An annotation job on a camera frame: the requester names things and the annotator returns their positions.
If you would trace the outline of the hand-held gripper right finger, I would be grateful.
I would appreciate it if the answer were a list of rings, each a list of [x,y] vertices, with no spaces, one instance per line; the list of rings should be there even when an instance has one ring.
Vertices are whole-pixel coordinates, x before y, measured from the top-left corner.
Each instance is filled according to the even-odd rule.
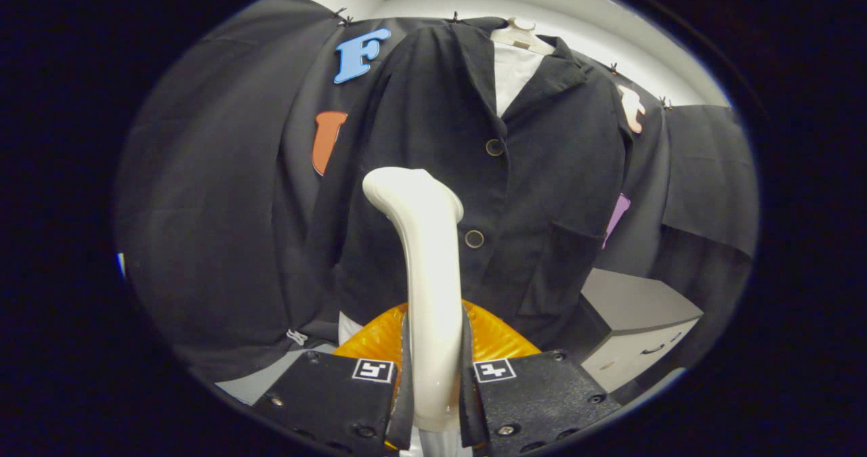
[[[542,351],[489,311],[462,305],[463,447],[528,454],[620,410],[566,350]]]

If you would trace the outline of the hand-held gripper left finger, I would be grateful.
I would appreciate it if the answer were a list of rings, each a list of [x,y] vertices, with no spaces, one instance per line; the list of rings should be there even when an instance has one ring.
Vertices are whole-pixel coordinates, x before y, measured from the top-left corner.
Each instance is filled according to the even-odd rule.
[[[402,376],[408,306],[378,315],[331,354],[310,350],[253,404],[286,433],[343,455],[396,455],[412,441],[414,398]]]

